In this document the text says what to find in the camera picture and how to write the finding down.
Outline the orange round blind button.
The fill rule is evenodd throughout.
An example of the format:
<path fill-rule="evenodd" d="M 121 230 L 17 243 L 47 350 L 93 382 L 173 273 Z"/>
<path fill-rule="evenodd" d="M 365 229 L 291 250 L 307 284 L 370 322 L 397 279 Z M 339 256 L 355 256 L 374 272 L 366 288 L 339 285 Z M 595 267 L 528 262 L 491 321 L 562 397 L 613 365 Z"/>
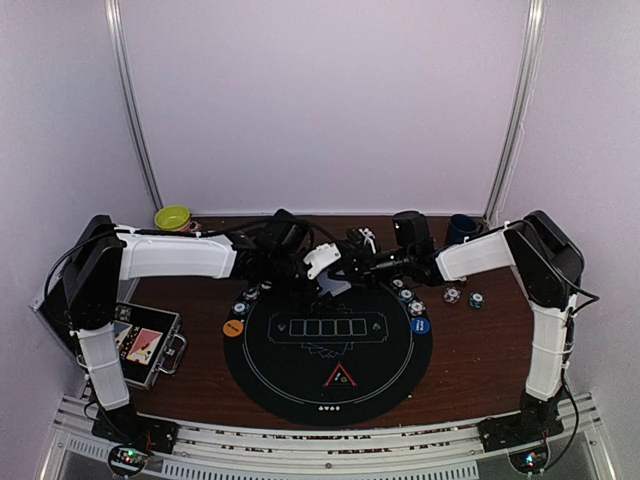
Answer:
<path fill-rule="evenodd" d="M 222 327 L 222 333 L 227 338 L 237 338 L 243 332 L 244 322 L 238 319 L 227 320 Z"/>

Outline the blue round blind button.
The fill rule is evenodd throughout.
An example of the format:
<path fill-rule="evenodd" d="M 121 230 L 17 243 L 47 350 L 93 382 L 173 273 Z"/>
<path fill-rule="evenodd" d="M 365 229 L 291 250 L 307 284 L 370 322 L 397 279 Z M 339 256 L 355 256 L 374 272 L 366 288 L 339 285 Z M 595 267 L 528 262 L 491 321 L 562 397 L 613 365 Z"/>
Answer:
<path fill-rule="evenodd" d="M 431 332 L 431 323 L 426 317 L 413 317 L 410 321 L 410 328 L 416 335 L 426 335 Z"/>

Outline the blue white poker chip stack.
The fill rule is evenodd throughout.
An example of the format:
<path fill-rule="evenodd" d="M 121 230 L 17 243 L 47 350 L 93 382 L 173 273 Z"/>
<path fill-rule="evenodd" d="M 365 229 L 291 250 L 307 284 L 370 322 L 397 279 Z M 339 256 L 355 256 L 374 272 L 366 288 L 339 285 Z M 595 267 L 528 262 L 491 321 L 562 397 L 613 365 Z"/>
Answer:
<path fill-rule="evenodd" d="M 461 291 L 456 287 L 446 287 L 443 300 L 448 304 L 456 304 L 461 298 Z"/>

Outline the red black triangle marker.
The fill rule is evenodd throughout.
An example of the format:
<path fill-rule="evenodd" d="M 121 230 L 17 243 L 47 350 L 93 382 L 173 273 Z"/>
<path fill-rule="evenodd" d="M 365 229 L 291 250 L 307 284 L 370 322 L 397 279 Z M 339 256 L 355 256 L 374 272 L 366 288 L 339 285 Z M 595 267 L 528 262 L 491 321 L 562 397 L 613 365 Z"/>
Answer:
<path fill-rule="evenodd" d="M 325 388 L 330 387 L 356 387 L 357 383 L 354 378 L 349 374 L 349 372 L 345 369 L 345 367 L 338 363 L 336 367 L 333 369 L 326 382 L 324 383 Z"/>

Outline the green poker chip stack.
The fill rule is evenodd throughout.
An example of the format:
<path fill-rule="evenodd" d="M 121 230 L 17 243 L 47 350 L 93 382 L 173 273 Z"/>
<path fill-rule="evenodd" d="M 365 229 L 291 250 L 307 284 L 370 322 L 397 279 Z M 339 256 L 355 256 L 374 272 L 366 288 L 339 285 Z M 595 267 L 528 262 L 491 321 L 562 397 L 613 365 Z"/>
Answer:
<path fill-rule="evenodd" d="M 480 309 L 485 304 L 485 296 L 480 292 L 473 292 L 469 296 L 469 305 L 474 309 Z"/>

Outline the blue playing card deck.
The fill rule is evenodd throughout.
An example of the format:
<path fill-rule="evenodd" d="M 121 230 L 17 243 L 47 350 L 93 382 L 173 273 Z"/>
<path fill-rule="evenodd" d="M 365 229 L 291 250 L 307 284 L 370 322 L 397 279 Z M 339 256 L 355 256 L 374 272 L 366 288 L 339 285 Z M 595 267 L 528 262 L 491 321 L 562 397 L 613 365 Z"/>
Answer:
<path fill-rule="evenodd" d="M 352 287 L 352 284 L 349 281 L 331 279 L 326 273 L 320 274 L 316 278 L 316 281 L 319 287 L 319 297 L 324 297 L 326 295 L 336 297 L 350 290 Z"/>

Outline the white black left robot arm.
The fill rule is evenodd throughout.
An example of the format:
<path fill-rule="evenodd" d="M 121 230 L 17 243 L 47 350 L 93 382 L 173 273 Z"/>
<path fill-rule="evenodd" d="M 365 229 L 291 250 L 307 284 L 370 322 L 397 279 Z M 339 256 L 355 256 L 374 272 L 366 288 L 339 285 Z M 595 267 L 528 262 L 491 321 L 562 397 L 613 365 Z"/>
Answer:
<path fill-rule="evenodd" d="M 153 429 L 134 405 L 122 365 L 122 345 L 139 330 L 121 299 L 122 284 L 155 277 L 244 281 L 312 307 L 364 283 L 378 252 L 365 227 L 339 238 L 283 209 L 201 231 L 124 226 L 96 215 L 51 267 L 40 307 L 74 344 L 98 407 L 96 426 L 123 444 L 149 442 Z"/>

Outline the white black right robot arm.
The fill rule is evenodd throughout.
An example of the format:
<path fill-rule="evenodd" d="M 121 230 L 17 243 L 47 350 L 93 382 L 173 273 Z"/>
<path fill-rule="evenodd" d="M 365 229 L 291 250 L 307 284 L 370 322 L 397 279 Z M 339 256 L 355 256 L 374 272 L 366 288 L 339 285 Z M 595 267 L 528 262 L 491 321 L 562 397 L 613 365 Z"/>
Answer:
<path fill-rule="evenodd" d="M 377 253 L 367 262 L 373 275 L 403 273 L 434 286 L 461 282 L 475 274 L 511 268 L 534 319 L 532 353 L 519 410 L 478 425 L 482 439 L 500 446 L 509 440 L 530 442 L 559 430 L 557 405 L 568 394 L 566 371 L 573 351 L 574 325 L 598 296 L 584 290 L 584 256 L 543 211 L 434 249 L 432 242 L 412 242 Z"/>

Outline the round black poker mat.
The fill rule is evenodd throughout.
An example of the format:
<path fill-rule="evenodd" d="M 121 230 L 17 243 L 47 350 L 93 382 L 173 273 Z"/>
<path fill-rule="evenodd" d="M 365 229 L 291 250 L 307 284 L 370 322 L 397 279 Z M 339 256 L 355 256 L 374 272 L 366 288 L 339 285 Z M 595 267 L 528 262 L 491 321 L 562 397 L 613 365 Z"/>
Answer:
<path fill-rule="evenodd" d="M 413 300 L 423 302 L 414 288 L 393 277 L 310 307 L 275 289 L 261 291 L 244 317 L 231 307 L 227 320 L 244 322 L 239 337 L 222 333 L 233 379 L 261 408 L 300 425 L 350 426 L 396 408 L 425 376 L 433 334 L 432 327 L 426 335 L 412 332 L 409 302 L 398 298 L 393 279 L 401 279 Z M 419 317 L 429 319 L 427 306 Z M 324 387 L 338 363 L 356 387 Z"/>

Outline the green bowl on red saucer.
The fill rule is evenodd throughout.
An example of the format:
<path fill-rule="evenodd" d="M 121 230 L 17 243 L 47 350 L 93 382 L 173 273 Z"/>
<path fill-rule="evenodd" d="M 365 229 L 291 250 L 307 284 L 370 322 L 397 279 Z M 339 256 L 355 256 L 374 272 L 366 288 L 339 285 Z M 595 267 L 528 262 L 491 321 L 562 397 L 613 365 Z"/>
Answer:
<path fill-rule="evenodd" d="M 191 211 L 182 205 L 171 205 L 160 209 L 154 223 L 157 229 L 166 232 L 193 233 L 201 230 L 202 226 L 194 220 Z"/>

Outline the dark blue enamel mug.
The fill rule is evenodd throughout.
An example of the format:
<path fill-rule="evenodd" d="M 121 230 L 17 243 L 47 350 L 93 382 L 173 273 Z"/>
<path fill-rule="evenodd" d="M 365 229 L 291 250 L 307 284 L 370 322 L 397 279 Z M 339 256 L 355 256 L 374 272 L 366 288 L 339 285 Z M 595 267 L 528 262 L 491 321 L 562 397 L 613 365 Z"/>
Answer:
<path fill-rule="evenodd" d="M 445 245 L 461 244 L 465 238 L 479 235 L 483 230 L 484 225 L 476 219 L 464 214 L 454 214 L 449 218 Z"/>

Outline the aluminium poker case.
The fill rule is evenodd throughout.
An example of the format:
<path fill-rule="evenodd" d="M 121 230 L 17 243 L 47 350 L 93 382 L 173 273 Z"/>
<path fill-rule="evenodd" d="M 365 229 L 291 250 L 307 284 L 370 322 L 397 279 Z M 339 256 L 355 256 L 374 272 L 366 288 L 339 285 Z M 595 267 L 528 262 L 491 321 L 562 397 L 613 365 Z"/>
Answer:
<path fill-rule="evenodd" d="M 114 337 L 125 382 L 149 390 L 159 375 L 174 375 L 187 349 L 179 313 L 118 302 Z"/>

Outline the red card box in case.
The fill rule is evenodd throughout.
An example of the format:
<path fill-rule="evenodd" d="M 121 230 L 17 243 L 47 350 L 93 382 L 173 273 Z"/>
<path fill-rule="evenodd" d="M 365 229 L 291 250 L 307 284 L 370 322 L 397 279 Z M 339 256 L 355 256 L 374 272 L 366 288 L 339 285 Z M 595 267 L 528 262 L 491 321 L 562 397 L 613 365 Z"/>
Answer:
<path fill-rule="evenodd" d="M 150 329 L 141 329 L 126 359 L 128 361 L 148 365 L 153 354 L 160 343 L 162 333 Z"/>

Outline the blue card box in case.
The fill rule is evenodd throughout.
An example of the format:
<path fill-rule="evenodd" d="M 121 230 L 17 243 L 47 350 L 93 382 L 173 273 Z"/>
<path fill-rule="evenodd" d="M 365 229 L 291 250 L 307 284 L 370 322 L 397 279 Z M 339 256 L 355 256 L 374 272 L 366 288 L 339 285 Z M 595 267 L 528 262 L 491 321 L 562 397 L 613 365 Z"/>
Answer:
<path fill-rule="evenodd" d="M 130 323 L 115 321 L 114 337 L 117 351 L 121 359 L 125 359 L 132 345 L 132 329 Z"/>

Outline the aluminium front rail frame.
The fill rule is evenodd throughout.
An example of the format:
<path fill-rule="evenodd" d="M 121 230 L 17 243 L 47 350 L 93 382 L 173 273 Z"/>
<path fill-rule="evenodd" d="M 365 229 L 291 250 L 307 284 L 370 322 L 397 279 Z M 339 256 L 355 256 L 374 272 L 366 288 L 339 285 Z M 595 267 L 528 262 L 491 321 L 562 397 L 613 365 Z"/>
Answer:
<path fill-rule="evenodd" d="M 141 479 L 521 479 L 517 461 L 548 448 L 543 479 L 617 479 L 591 395 L 558 406 L 563 432 L 489 451 L 479 419 L 347 430 L 279 430 L 181 420 L 171 453 L 156 453 Z"/>

